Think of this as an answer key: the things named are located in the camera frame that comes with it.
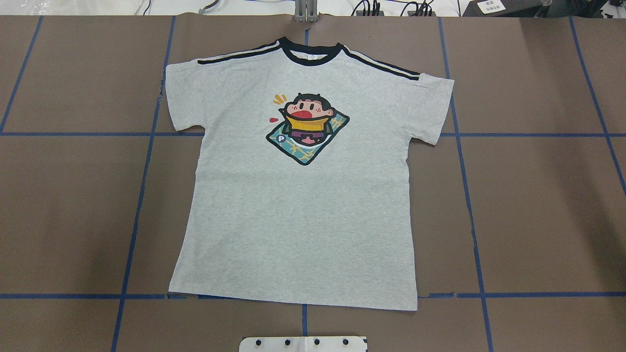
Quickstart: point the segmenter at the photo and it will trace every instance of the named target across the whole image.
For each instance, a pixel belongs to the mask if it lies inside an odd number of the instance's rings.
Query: white label
[[[502,5],[502,1],[500,0],[488,0],[476,4],[480,8],[480,11],[482,11],[484,14],[496,13],[498,11],[506,10],[505,6]]]
[[[367,352],[363,336],[245,338],[239,352]]]

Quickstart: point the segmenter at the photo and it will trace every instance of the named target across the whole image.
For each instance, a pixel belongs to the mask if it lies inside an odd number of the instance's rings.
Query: neckline
[[[307,46],[302,44],[296,44],[286,37],[278,39],[278,42],[280,44],[280,48],[285,53],[285,56],[288,59],[303,66],[319,66],[325,64],[328,61],[334,59],[344,48],[344,46],[340,43],[337,43],[335,46]],[[292,51],[315,55],[324,54],[325,57],[320,59],[308,60],[299,58],[298,56],[294,55]]]

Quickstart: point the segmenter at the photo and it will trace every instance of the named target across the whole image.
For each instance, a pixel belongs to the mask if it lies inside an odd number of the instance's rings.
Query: cartoon character
[[[278,109],[284,120],[265,138],[300,165],[310,164],[350,121],[320,94],[298,93],[293,101],[287,101],[285,95],[276,94],[274,98],[276,105],[285,103],[285,107]],[[271,123],[278,121],[276,117],[270,118]]]
[[[279,109],[285,118],[282,133],[299,144],[313,146],[322,143],[330,135],[330,120],[337,111],[320,94],[302,94]]]

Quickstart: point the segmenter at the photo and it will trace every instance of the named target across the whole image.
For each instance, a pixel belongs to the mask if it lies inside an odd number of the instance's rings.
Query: blue tape
[[[0,293],[0,299],[120,299],[121,294]]]
[[[211,296],[208,294],[199,294],[198,299],[237,299],[232,297]]]
[[[454,298],[454,297],[456,297],[456,293],[446,292],[446,293],[431,293],[424,298]]]
[[[571,137],[571,138],[588,138],[588,137],[604,137],[604,133],[471,133],[461,132],[461,137]]]
[[[443,33],[443,22],[441,17],[437,17],[439,22],[439,36],[441,37],[441,51],[443,53],[443,63],[446,68],[446,78],[450,79],[450,67],[448,64],[448,53],[446,51],[446,40]],[[483,283],[483,270],[480,265],[480,254],[478,252],[478,240],[476,239],[476,227],[474,225],[474,213],[471,208],[470,189],[468,187],[467,174],[465,172],[465,161],[463,159],[463,148],[461,147],[461,137],[459,134],[459,123],[456,118],[456,107],[454,105],[454,95],[450,97],[450,107],[452,109],[452,119],[454,121],[454,133],[456,135],[456,148],[459,153],[461,164],[461,176],[463,178],[463,188],[465,191],[465,202],[469,212],[469,222],[471,224],[471,236],[474,242],[474,260],[476,263],[476,275],[478,276],[478,287],[481,293],[481,303],[483,306],[483,319],[485,321],[485,333],[487,337],[487,347],[489,352],[493,352],[493,340],[491,338],[491,323],[489,321],[489,311],[487,310],[487,300],[485,298],[485,285]]]
[[[123,294],[123,299],[166,299],[166,294]]]
[[[302,335],[303,336],[308,336],[309,335],[309,318],[307,317],[308,315],[308,310],[309,310],[309,306],[306,304],[302,305]]]
[[[589,92],[591,93],[593,104],[595,105],[595,110],[598,113],[598,118],[600,119],[602,130],[604,131],[604,135],[607,139],[608,149],[611,152],[611,157],[613,158],[613,164],[615,165],[615,170],[617,171],[617,176],[619,177],[620,183],[622,184],[622,191],[624,192],[624,195],[626,195],[626,182],[624,181],[624,176],[622,174],[622,169],[620,168],[620,164],[617,161],[617,156],[615,155],[615,150],[613,149],[613,143],[611,142],[611,138],[608,135],[607,124],[605,123],[604,117],[602,116],[602,110],[600,109],[600,104],[598,103],[598,99],[595,96],[595,91],[593,90],[591,79],[589,78],[589,74],[587,73],[587,66],[585,65],[585,59],[583,58],[583,53],[580,50],[580,44],[578,43],[578,35],[576,34],[576,26],[574,25],[574,17],[572,16],[570,16],[570,27],[572,29],[572,35],[574,37],[574,44],[576,46],[576,52],[578,53],[578,59],[580,60],[580,66],[583,69],[583,74],[585,75],[587,86],[589,87]]]
[[[565,298],[565,297],[626,297],[626,291],[607,292],[488,292],[459,293],[458,298]]]
[[[141,212],[141,207],[143,205],[143,195],[146,190],[146,177],[148,176],[148,166],[150,165],[150,159],[152,157],[152,146],[155,140],[155,131],[157,129],[158,123],[158,113],[161,108],[161,100],[163,98],[163,87],[165,86],[165,68],[167,67],[167,63],[170,59],[170,50],[172,48],[172,36],[174,34],[174,26],[176,24],[176,16],[172,16],[172,23],[170,24],[170,35],[167,41],[167,49],[165,50],[165,59],[163,60],[163,75],[161,78],[161,89],[159,91],[159,96],[156,99],[156,107],[155,114],[152,120],[152,130],[150,132],[150,141],[148,142],[148,152],[146,154],[146,162],[143,166],[143,176],[141,177],[141,188],[139,190],[139,199],[137,201],[137,209],[135,212],[135,221],[133,223],[133,233],[130,238],[130,246],[128,248],[128,257],[126,259],[126,270],[124,272],[124,281],[122,284],[120,298],[120,305],[118,307],[118,316],[115,322],[115,330],[113,332],[113,341],[111,342],[111,352],[115,352],[117,350],[117,342],[120,337],[120,328],[121,328],[121,320],[124,313],[124,301],[126,290],[128,289],[128,278],[130,277],[130,268],[133,264],[133,253],[135,251],[135,241],[137,239],[137,228],[139,227],[139,214]]]
[[[166,297],[167,299],[187,299],[187,297],[182,294],[167,294]]]
[[[7,118],[9,118],[9,112],[11,111],[11,106],[13,105],[15,94],[18,92],[19,82],[22,80],[22,75],[24,74],[24,70],[26,69],[26,63],[28,62],[28,58],[31,56],[31,52],[33,52],[33,46],[35,45],[35,40],[37,40],[37,34],[39,34],[39,29],[41,28],[42,22],[43,22],[43,16],[40,16],[39,21],[37,22],[37,27],[35,27],[35,33],[33,33],[33,38],[31,39],[31,44],[28,46],[28,50],[26,51],[26,56],[24,57],[24,61],[22,62],[22,67],[19,69],[18,78],[15,80],[15,85],[13,86],[13,91],[11,92],[9,103],[6,105],[6,110],[4,111],[2,122],[0,122],[0,132],[4,130],[4,125],[6,124],[6,120]]]
[[[1,132],[7,137],[150,137],[151,132]],[[203,137],[204,132],[155,132],[156,137]]]

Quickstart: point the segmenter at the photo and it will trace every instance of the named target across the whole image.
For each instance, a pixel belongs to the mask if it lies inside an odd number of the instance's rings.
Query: black hair
[[[333,107],[331,106],[331,104],[328,102],[328,100],[322,98],[319,94],[310,94],[310,93],[298,93],[298,96],[293,100],[293,104],[296,104],[298,102],[298,100],[310,100],[310,101],[319,101],[320,103],[322,103],[322,109],[323,110],[328,110],[328,109],[333,109]]]

